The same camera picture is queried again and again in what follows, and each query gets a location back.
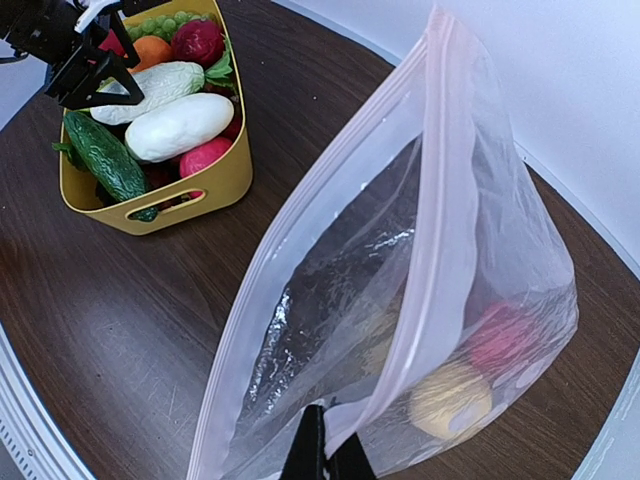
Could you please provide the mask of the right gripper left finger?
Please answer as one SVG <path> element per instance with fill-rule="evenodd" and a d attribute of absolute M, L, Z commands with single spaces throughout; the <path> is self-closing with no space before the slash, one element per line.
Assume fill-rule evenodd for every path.
<path fill-rule="evenodd" d="M 324 479 L 325 462 L 324 409 L 312 404 L 303 412 L 279 479 Z"/>

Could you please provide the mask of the white cabbage toy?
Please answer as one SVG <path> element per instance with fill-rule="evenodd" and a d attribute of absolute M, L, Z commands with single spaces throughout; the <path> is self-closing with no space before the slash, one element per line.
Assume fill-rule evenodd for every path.
<path fill-rule="evenodd" d="M 197 93 L 205 84 L 203 67 L 184 61 L 160 63 L 134 73 L 132 77 L 144 99 L 137 105 L 91 107 L 89 113 L 94 120 L 110 126 L 131 123 L 157 107 Z"/>

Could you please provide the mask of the large red tomato toy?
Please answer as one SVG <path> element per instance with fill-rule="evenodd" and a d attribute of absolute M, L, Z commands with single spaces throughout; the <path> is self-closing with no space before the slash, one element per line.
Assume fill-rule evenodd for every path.
<path fill-rule="evenodd" d="M 523 308 L 498 302 L 488 307 L 468 338 L 470 364 L 483 375 L 497 378 L 523 363 L 540 336 L 540 322 Z"/>

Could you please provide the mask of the yellow cauliflower toy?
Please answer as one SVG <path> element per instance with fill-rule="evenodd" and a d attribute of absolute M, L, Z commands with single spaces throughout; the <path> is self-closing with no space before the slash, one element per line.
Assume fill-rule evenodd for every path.
<path fill-rule="evenodd" d="M 462 442 L 473 436 L 493 408 L 488 381 L 462 361 L 447 363 L 411 391 L 411 424 L 444 441 Z"/>

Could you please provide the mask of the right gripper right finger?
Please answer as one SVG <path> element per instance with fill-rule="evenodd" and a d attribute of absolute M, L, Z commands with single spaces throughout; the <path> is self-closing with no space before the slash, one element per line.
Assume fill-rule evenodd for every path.
<path fill-rule="evenodd" d="M 328 472 L 330 480 L 377 479 L 356 433 L 329 458 Z"/>

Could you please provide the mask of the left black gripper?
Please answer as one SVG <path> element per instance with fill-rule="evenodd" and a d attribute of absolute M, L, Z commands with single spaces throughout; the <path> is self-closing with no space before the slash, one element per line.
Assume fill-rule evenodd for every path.
<path fill-rule="evenodd" d="M 83 12 L 74 1 L 1 0 L 1 39 L 17 54 L 56 65 L 48 68 L 43 91 L 67 109 L 138 105 L 144 93 L 128 69 L 140 57 L 120 13 L 99 14 L 78 33 Z M 102 91 L 107 80 L 124 92 Z"/>

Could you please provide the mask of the clear zip top bag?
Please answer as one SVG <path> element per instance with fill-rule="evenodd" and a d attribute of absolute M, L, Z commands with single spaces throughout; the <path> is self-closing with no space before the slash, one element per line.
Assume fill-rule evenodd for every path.
<path fill-rule="evenodd" d="M 439 367 L 471 365 L 465 344 L 498 302 L 532 314 L 540 336 L 497 378 L 476 369 L 493 408 L 474 435 L 569 343 L 577 293 L 488 52 L 434 7 L 264 235 L 218 345 L 188 477 L 279 479 L 312 404 L 324 409 L 324 479 L 354 433 L 376 477 L 465 442 L 474 435 L 414 427 L 409 399 Z"/>

